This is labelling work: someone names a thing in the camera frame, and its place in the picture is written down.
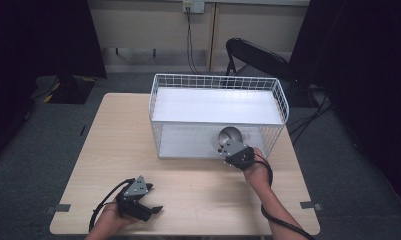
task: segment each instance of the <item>wire mesh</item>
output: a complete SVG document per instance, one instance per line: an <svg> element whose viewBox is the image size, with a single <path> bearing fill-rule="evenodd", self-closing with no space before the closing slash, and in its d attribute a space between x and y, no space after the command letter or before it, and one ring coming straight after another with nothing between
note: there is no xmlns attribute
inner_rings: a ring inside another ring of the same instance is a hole
<svg viewBox="0 0 401 240"><path fill-rule="evenodd" d="M254 96L254 92L272 92L275 98L275 105L278 111L281 124L272 125L249 125L259 129L260 135L263 141L265 156L269 156L272 148L278 139L285 123L288 119L289 108L288 104L282 91L281 85L276 78L258 78L258 77L236 77L236 76L210 76L210 75L182 75L182 74L157 74L154 78L150 105L149 115L152 124L152 130L154 133L155 143L160 157L161 149L161 138L163 131L163 124L153 121L153 115L156 108L158 91L161 88L177 88L177 89L223 89L226 91L234 90L239 93L240 91L250 91L251 96Z"/></svg>

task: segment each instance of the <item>electrical outlet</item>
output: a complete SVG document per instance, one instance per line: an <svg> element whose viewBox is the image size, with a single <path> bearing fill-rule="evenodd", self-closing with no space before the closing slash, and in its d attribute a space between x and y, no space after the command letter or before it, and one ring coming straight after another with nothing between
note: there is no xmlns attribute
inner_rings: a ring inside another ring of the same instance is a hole
<svg viewBox="0 0 401 240"><path fill-rule="evenodd" d="M194 1L193 2L194 13L204 13L204 2Z"/></svg>
<svg viewBox="0 0 401 240"><path fill-rule="evenodd" d="M183 1L182 2L182 12L187 12L187 9L190 9L190 12L194 12L194 4L193 1Z"/></svg>

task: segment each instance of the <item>gray carpet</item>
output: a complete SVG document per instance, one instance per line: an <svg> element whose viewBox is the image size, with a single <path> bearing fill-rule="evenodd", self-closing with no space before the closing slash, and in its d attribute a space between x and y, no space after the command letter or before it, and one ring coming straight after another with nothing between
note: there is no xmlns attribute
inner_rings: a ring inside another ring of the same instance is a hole
<svg viewBox="0 0 401 240"><path fill-rule="evenodd" d="M83 239L52 235L52 215L45 209L60 201L102 97L149 93L153 76L109 74L108 80L97 81L85 105L37 99L32 116L0 155L0 239ZM38 79L34 95L53 81ZM314 111L291 108L289 124ZM312 201L323 206L317 211L321 232L316 239L401 239L401 201L355 149L333 111L314 120L294 147Z"/></svg>

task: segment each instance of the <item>wooden table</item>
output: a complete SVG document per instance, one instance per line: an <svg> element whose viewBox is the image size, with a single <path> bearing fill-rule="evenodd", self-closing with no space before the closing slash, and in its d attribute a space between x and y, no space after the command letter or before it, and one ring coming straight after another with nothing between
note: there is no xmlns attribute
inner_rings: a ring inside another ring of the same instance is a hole
<svg viewBox="0 0 401 240"><path fill-rule="evenodd" d="M56 212L53 234L88 233L92 210L120 182L144 176L154 188L141 200L163 210L119 235L271 235L260 201L242 172L222 160L158 159L148 117L148 94L105 95ZM284 129L269 158L272 188L312 235L320 227L290 138Z"/></svg>

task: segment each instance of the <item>chair backrest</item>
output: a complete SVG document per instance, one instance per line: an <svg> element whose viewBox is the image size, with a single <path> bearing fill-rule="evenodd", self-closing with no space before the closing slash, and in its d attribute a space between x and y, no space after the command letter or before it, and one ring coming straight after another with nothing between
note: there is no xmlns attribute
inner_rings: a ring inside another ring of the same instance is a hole
<svg viewBox="0 0 401 240"><path fill-rule="evenodd" d="M229 64L226 75L237 73L234 57L279 80L294 82L295 78L288 62L280 55L241 38L231 38L226 43Z"/></svg>

